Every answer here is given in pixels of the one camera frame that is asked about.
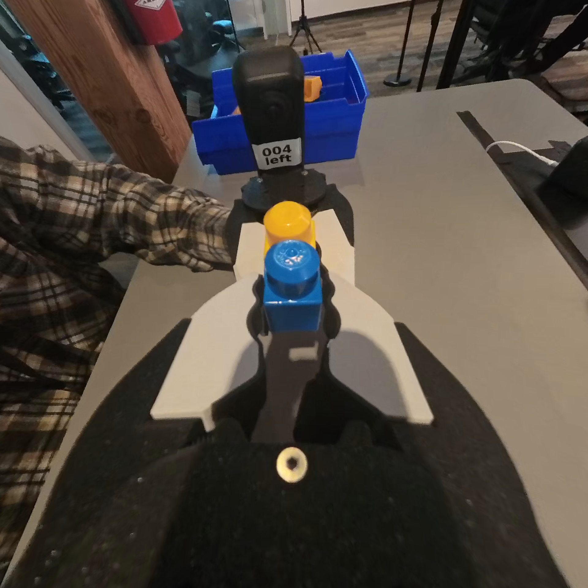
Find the dark grey box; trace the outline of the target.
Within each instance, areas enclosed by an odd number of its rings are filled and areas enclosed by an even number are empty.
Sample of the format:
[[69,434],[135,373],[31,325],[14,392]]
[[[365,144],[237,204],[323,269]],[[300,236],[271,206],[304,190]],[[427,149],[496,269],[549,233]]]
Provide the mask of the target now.
[[564,194],[587,202],[587,136],[577,141],[539,187],[540,194]]

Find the red fire extinguisher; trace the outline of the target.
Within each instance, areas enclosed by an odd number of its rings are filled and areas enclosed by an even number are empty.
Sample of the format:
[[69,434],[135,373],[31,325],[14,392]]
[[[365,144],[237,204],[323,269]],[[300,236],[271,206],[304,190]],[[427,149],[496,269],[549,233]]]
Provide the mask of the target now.
[[173,1],[123,1],[123,5],[134,26],[136,45],[163,45],[183,33]]

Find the yellow one-stud block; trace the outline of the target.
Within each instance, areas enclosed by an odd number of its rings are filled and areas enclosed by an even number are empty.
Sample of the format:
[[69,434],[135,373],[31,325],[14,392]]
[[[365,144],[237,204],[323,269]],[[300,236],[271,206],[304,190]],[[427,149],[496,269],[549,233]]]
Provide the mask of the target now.
[[284,201],[271,207],[263,217],[265,228],[264,255],[277,243],[297,240],[316,247],[315,223],[304,205]]

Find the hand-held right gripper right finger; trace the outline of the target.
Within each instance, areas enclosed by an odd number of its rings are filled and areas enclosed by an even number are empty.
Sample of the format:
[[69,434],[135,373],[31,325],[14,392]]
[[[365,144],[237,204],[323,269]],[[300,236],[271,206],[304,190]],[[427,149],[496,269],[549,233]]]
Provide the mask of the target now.
[[386,417],[431,424],[432,410],[391,315],[345,278],[331,273],[329,279],[339,318],[327,344],[330,374]]

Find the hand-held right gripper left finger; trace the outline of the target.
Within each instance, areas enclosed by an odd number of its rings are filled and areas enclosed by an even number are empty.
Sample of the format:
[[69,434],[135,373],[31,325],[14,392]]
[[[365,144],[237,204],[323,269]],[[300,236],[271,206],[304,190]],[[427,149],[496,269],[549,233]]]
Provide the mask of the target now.
[[259,369],[259,342],[247,317],[258,304],[250,273],[217,293],[191,317],[150,411],[153,420],[200,419],[216,426],[213,406],[253,379]]

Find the black pole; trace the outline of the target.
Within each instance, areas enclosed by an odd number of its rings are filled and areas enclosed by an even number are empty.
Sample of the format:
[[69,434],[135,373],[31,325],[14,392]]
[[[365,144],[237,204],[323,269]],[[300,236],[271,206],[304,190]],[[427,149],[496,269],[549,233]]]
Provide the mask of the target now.
[[477,1],[462,1],[460,4],[443,66],[437,80],[436,89],[438,90],[446,89],[452,84],[462,50],[465,46],[476,3]]

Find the person's left forearm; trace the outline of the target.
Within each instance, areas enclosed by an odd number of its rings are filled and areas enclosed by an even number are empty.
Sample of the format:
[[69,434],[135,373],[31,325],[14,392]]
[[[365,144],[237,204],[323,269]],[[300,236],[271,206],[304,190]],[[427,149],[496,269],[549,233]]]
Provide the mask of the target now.
[[123,165],[1,138],[1,577],[119,311],[102,266],[231,263],[229,209]]

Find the tablet floor stand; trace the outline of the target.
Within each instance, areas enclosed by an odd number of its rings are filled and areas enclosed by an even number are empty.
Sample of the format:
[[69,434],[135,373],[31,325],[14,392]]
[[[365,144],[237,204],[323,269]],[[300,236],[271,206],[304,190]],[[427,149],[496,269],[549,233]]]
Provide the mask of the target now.
[[410,34],[410,28],[413,21],[413,14],[415,10],[416,1],[409,1],[409,11],[406,21],[405,31],[403,35],[403,43],[401,46],[401,53],[399,55],[398,67],[395,74],[388,75],[384,80],[383,84],[388,88],[401,88],[408,86],[412,83],[412,78],[403,75],[403,65],[405,61],[406,49],[408,46],[408,39]]
[[439,25],[440,17],[442,16],[444,2],[445,2],[444,0],[437,1],[436,9],[432,13],[431,18],[430,18],[430,33],[429,33],[428,42],[427,42],[427,45],[426,45],[426,48],[424,51],[422,68],[421,68],[421,72],[419,75],[419,80],[418,80],[418,83],[416,86],[417,93],[421,92],[423,89],[424,80],[425,80],[428,66],[429,66],[429,62],[430,62],[430,56],[432,54],[432,49],[433,49],[434,42],[435,42],[437,28]]

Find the pile of coloured toy blocks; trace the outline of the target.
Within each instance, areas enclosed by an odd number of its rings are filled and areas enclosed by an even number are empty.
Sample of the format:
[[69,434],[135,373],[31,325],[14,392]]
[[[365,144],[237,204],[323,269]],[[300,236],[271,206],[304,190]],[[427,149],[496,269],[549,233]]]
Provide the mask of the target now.
[[320,98],[322,80],[319,76],[292,77],[288,72],[235,77],[232,80],[236,106],[231,115],[260,115],[269,120],[290,119],[302,111],[303,103]]

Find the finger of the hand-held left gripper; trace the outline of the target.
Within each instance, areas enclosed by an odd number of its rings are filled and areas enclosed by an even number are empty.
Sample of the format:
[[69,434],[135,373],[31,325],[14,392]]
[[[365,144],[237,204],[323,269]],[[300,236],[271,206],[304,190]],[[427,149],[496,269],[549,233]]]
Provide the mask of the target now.
[[263,275],[266,231],[263,224],[243,223],[240,227],[238,248],[233,273],[236,281],[249,275]]
[[335,211],[317,212],[313,220],[322,264],[331,274],[339,275],[355,286],[355,248],[350,244]]

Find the black studio light stand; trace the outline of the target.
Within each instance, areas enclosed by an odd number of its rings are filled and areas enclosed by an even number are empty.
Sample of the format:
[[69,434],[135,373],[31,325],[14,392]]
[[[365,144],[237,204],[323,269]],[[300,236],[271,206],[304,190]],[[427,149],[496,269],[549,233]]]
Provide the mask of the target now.
[[300,1],[300,16],[298,18],[298,23],[296,25],[295,33],[293,35],[292,40],[289,43],[289,47],[293,48],[295,42],[297,41],[298,37],[303,37],[304,41],[304,48],[303,48],[303,55],[315,55],[315,54],[322,54],[323,51],[320,48],[318,41],[316,40],[315,36],[311,31],[311,26],[309,23],[309,19],[306,15],[305,11],[305,1]]

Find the black office chair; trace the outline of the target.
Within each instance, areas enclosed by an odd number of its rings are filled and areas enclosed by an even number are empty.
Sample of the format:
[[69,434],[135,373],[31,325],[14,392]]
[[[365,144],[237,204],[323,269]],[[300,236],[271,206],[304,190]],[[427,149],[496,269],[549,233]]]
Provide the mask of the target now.
[[181,91],[201,96],[213,93],[212,74],[231,68],[242,46],[231,19],[215,19],[208,12],[203,19],[181,19],[182,33],[177,38],[172,78]]

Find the blue mega block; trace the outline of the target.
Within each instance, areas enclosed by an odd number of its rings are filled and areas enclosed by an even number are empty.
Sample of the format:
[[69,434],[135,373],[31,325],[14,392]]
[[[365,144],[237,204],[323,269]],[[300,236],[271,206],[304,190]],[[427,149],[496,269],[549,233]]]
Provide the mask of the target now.
[[316,332],[323,293],[318,251],[302,240],[272,245],[264,260],[263,310],[273,333]]

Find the blue plastic bin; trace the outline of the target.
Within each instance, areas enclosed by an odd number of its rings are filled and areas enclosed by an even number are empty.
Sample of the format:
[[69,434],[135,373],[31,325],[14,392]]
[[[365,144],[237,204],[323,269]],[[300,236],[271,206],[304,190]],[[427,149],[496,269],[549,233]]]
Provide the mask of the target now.
[[[319,98],[305,104],[305,163],[353,159],[369,96],[353,52],[307,55],[301,61],[305,76],[322,82]],[[233,113],[238,105],[231,68],[212,72],[212,91],[210,117],[192,123],[201,162],[214,166],[219,175],[255,171],[242,117]]]

